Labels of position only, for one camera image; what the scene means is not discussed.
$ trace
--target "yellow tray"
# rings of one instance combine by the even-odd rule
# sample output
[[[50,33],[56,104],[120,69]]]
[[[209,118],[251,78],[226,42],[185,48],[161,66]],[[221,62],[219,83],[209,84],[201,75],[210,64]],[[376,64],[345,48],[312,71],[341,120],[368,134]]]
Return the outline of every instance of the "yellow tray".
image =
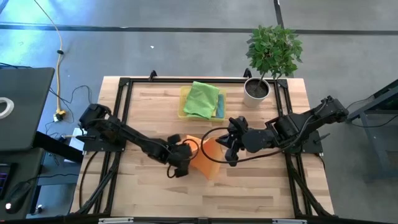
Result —
[[[219,94],[222,94],[224,96],[224,111],[223,111],[223,117],[222,118],[197,118],[197,117],[188,117],[186,112],[184,112],[184,106],[185,102],[187,101],[187,96],[189,91],[191,91],[191,86],[181,86],[181,91],[180,91],[180,107],[178,108],[178,117],[184,120],[190,120],[190,121],[215,121],[215,122],[223,122],[225,120],[225,109],[226,109],[226,90],[220,90]]]

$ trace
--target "black cable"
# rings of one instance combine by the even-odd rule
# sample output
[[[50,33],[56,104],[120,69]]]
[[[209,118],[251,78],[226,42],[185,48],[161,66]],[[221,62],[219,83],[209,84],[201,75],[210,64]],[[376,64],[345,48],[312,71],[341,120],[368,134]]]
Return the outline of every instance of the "black cable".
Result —
[[[31,68],[30,66],[10,65],[10,64],[7,64],[7,63],[2,63],[2,62],[0,62],[0,64],[3,65],[3,66],[0,66],[0,67],[14,67],[15,69],[19,69],[19,68]]]
[[[351,125],[357,126],[357,127],[360,127],[360,128],[379,128],[379,127],[381,127],[381,126],[384,126],[384,125],[390,123],[393,119],[396,119],[397,117],[398,117],[398,114],[395,115],[395,116],[393,116],[390,120],[388,120],[388,121],[385,122],[384,124],[379,124],[379,125],[375,125],[375,126],[362,126],[362,125],[353,124],[353,123],[351,123]]]
[[[50,129],[47,127],[47,125],[54,123],[54,121],[48,122],[47,124],[45,124],[45,134],[48,134]]]
[[[158,146],[161,146],[161,147],[163,147],[164,149],[166,149],[167,152],[169,152],[170,154],[172,154],[172,151],[170,151],[170,149],[168,149],[167,146],[164,146],[163,144],[161,144],[161,143],[159,143],[159,142],[156,142],[156,141],[153,141],[153,140],[150,140],[150,139],[140,138],[140,137],[138,137],[138,136],[134,136],[134,137],[136,137],[136,138],[138,138],[138,139],[140,139],[140,140],[142,140],[142,141],[151,142],[151,143],[154,143],[154,144],[156,144],[156,145],[158,145]]]
[[[304,133],[304,130],[307,128],[307,124],[308,124],[308,122],[310,121],[310,119],[312,119],[312,118],[313,118],[314,116],[316,116],[319,112],[321,112],[321,110],[325,107],[325,105],[326,105],[326,100],[324,101],[323,105],[321,106],[321,108],[320,108],[317,112],[315,112],[313,115],[309,116],[309,117],[307,118],[307,120],[305,120],[303,127],[301,128],[301,130],[300,130],[298,136],[294,139],[294,141],[291,142],[288,146],[285,146],[285,147],[283,147],[282,149],[279,149],[279,150],[277,150],[277,151],[275,151],[275,152],[271,152],[271,153],[264,154],[264,155],[259,155],[259,156],[253,156],[253,157],[249,157],[249,158],[245,158],[245,159],[238,159],[238,160],[236,160],[236,161],[218,161],[218,160],[216,160],[216,159],[211,158],[211,157],[205,152],[205,150],[203,149],[203,142],[204,142],[205,138],[207,137],[207,135],[209,135],[209,134],[210,134],[211,132],[213,132],[213,131],[221,130],[221,129],[227,129],[227,128],[213,128],[213,129],[209,130],[207,133],[205,133],[205,135],[203,135],[203,137],[201,138],[201,141],[200,141],[200,150],[201,150],[202,153],[206,156],[207,159],[209,159],[209,160],[211,160],[211,161],[213,161],[213,162],[221,163],[221,164],[229,164],[229,163],[231,163],[231,162],[245,162],[245,161],[250,161],[250,160],[253,160],[253,159],[258,159],[258,158],[263,158],[263,157],[269,157],[269,156],[276,155],[276,154],[278,154],[278,153],[280,153],[280,152],[283,152],[283,151],[285,151],[285,150],[287,150],[287,149],[290,149],[292,146],[294,146],[294,144],[297,143],[297,141],[300,140],[301,136],[302,136],[303,133]]]
[[[346,107],[346,109],[348,110],[348,108],[349,108],[350,106],[352,106],[353,104],[359,103],[359,102],[362,102],[362,101],[366,101],[366,100],[370,99],[372,96],[373,96],[373,95],[367,97],[366,99],[358,100],[358,101],[352,102],[350,105],[348,105],[348,106]]]
[[[296,181],[297,185],[302,189],[303,195],[307,196],[308,201],[312,205],[313,209],[319,216],[331,216],[317,201],[317,199],[313,196],[310,189],[308,189],[306,183],[302,180],[297,169],[294,167],[292,159],[290,156],[287,156],[286,159],[287,169],[290,170],[293,179]]]
[[[173,175],[170,175],[170,168],[171,168],[172,166],[171,165],[169,165],[169,167],[167,168],[167,177],[168,178],[173,178],[173,177],[175,177],[175,172],[174,172],[174,174]]]
[[[54,137],[54,139],[55,139],[55,138],[58,137],[58,135],[59,135],[60,133],[52,133],[52,134],[48,134],[48,136],[52,137],[54,134],[55,134],[55,137]]]
[[[78,174],[54,174],[54,175],[51,175],[51,176],[38,176],[38,177],[33,177],[33,178],[30,178],[30,179],[28,179],[28,180],[26,180],[26,181],[24,181],[24,182],[29,182],[29,181],[31,181],[31,180],[39,179],[39,178],[52,178],[52,177],[56,177],[56,176],[58,176],[58,175],[61,175],[61,176],[64,176],[64,177],[69,176],[69,175],[79,176]]]
[[[182,143],[185,143],[185,142],[187,142],[187,141],[191,141],[191,142],[195,143],[195,144],[197,145],[197,149],[198,149],[198,150],[197,150],[197,153],[195,153],[195,155],[193,155],[191,158],[187,159],[187,160],[191,161],[192,159],[196,158],[196,156],[197,156],[198,153],[199,153],[199,144],[198,144],[195,140],[193,140],[193,139],[186,139],[186,140],[182,141]]]
[[[81,86],[76,87],[76,88],[72,91],[72,97],[70,98],[70,101],[68,101],[68,100],[66,100],[66,99],[64,99],[64,98],[62,98],[61,96],[58,96],[58,95],[55,93],[55,91],[54,91],[51,87],[50,87],[50,92],[51,92],[52,94],[54,94],[56,97],[60,98],[61,100],[64,100],[64,101],[66,101],[67,103],[71,104],[72,101],[73,101],[73,94],[75,93],[75,91],[76,91],[77,89],[83,88],[83,87],[86,87],[86,88],[87,88],[87,92],[88,92],[88,95],[87,95],[87,97],[88,97],[88,102],[89,102],[90,104],[92,104],[92,102],[91,102],[92,90],[91,90],[91,88],[90,88],[89,86],[87,86],[87,85],[81,85]]]
[[[108,173],[104,176],[103,180],[99,183],[93,194],[90,196],[90,198],[85,202],[85,204],[75,213],[78,214],[87,214],[94,203],[97,201],[98,197],[108,184],[109,180],[113,177],[113,175],[116,173],[117,168],[119,165],[119,159],[115,156],[113,163],[111,165],[111,168],[109,168]]]
[[[81,85],[81,86],[76,87],[76,88],[72,91],[72,97],[71,97],[70,101],[68,101],[68,100],[66,100],[66,99],[64,99],[64,98],[62,98],[62,97],[59,96],[59,95],[57,95],[57,94],[55,93],[55,91],[50,87],[49,92],[52,93],[53,95],[55,95],[56,97],[60,98],[60,100],[61,100],[61,101],[63,102],[63,104],[68,108],[68,110],[69,110],[69,112],[70,112],[70,114],[71,114],[71,116],[72,116],[72,122],[65,121],[65,122],[67,122],[67,123],[73,124],[73,123],[75,122],[75,115],[73,114],[73,111],[69,108],[69,106],[67,105],[67,103],[68,103],[68,104],[72,104],[73,96],[74,96],[75,91],[76,91],[77,89],[83,88],[83,87],[86,87],[86,88],[87,88],[87,92],[88,92],[88,94],[87,94],[88,102],[89,102],[89,104],[92,104],[92,102],[91,102],[92,91],[91,91],[91,88],[90,88],[89,86],[87,86],[87,85]]]
[[[97,155],[98,151],[94,152],[94,154],[88,159],[86,167],[83,171],[83,175],[81,176],[81,180],[80,180],[80,188],[79,188],[79,208],[81,208],[82,205],[82,197],[81,197],[81,193],[82,193],[82,188],[83,188],[83,181],[85,179],[86,173],[87,173],[87,168],[90,165],[91,161],[94,159],[95,155]]]
[[[197,148],[198,148],[197,153],[195,153],[195,155],[193,155],[193,156],[192,156],[191,158],[189,158],[189,159],[186,159],[186,161],[191,161],[192,159],[196,158],[196,156],[197,156],[198,153],[199,153],[199,144],[198,144],[195,140],[193,140],[193,139],[186,139],[186,140],[182,141],[182,143],[186,143],[187,141],[191,141],[191,142],[195,143],[195,144],[197,145]],[[170,169],[171,169],[171,167],[172,167],[172,166],[169,165],[169,167],[167,168],[167,177],[168,177],[168,178],[174,178],[174,177],[175,177],[175,172],[174,172],[173,175],[170,175]]]

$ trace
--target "floor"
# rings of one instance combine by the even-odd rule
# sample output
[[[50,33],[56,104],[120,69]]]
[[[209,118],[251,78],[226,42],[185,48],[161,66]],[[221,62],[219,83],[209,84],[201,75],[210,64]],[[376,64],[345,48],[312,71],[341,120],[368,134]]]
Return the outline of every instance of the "floor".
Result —
[[[305,79],[311,106],[318,105],[327,95],[348,105],[397,78],[393,65],[398,61],[398,32],[394,32],[398,30],[395,13],[398,1],[279,2],[285,27],[301,33],[323,30],[318,34],[300,35],[303,64],[298,65],[295,77]],[[277,20],[273,0],[97,0],[95,3],[94,0],[40,0],[39,3],[56,24],[65,25],[65,30],[75,26],[81,30],[62,31],[65,51],[60,69],[62,96],[70,98],[75,87],[88,85],[93,91],[93,101],[98,97],[105,75],[149,75],[151,70],[156,70],[160,76],[240,77],[249,65],[245,56],[249,38],[246,29],[281,22]],[[3,10],[0,4],[1,24],[28,26],[28,30],[0,29],[1,62],[55,66],[58,36],[54,31],[35,30],[34,24],[46,26],[50,22],[33,1],[8,1]],[[106,31],[82,31],[87,26]],[[126,29],[130,32],[120,32],[123,29],[120,27],[133,28]],[[138,27],[152,27],[154,29],[147,31],[158,32],[136,32]],[[338,34],[330,35],[333,30]],[[341,30],[365,32],[358,35],[349,31],[342,35]],[[383,35],[386,32],[378,32],[380,30],[392,32]],[[87,104],[87,91],[77,90],[70,107],[75,122],[52,124],[49,134],[72,133]],[[39,131],[45,130],[54,111],[55,97],[49,95]],[[385,119],[375,119],[374,123]],[[322,127],[320,132],[331,133],[323,141],[323,148],[335,213],[345,218],[396,222],[398,181],[364,181],[379,165],[364,130],[348,124],[333,124]],[[74,187],[46,189],[46,192],[64,192],[56,200],[52,195],[40,194],[39,202],[48,205],[44,215],[67,213]]]

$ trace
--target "white cable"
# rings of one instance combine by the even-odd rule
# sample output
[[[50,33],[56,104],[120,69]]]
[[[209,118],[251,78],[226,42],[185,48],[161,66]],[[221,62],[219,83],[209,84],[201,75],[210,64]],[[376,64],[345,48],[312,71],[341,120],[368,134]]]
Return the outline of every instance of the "white cable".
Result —
[[[48,17],[48,19],[50,19],[52,25],[54,26],[54,28],[57,31],[58,36],[60,38],[60,50],[59,50],[60,52],[57,51],[58,52],[58,61],[57,61],[57,67],[55,68],[55,71],[56,71],[55,73],[57,74],[57,95],[61,96],[61,94],[60,94],[60,63],[61,63],[61,55],[63,54],[63,51],[62,51],[62,37],[61,37],[60,31],[58,30],[58,27],[55,25],[54,21],[44,11],[42,6],[36,0],[34,0],[34,1],[40,7],[40,9],[44,12],[44,14]],[[60,98],[57,97],[57,113],[59,113],[60,111],[61,111],[61,101],[60,101]]]

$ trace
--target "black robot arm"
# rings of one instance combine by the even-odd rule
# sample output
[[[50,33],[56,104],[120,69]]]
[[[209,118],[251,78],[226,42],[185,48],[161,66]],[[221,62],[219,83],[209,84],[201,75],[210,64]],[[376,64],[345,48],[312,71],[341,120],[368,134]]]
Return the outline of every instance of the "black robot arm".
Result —
[[[264,148],[295,149],[324,124],[343,122],[348,115],[344,106],[331,96],[302,114],[287,114],[266,122],[265,129],[249,128],[246,118],[229,119],[228,134],[216,141],[228,148],[225,159],[236,166],[239,150],[255,153]]]
[[[110,109],[99,104],[91,104],[79,119],[81,127],[85,130],[95,129],[99,136],[93,136],[92,140],[99,138],[110,144],[117,144],[127,140],[138,145],[141,150],[163,164],[169,163],[176,167],[175,176],[182,177],[188,174],[189,158],[192,155],[188,144],[178,144],[180,136],[175,134],[168,137],[167,141],[159,138],[148,138],[132,127],[123,124],[117,117],[110,115]]]

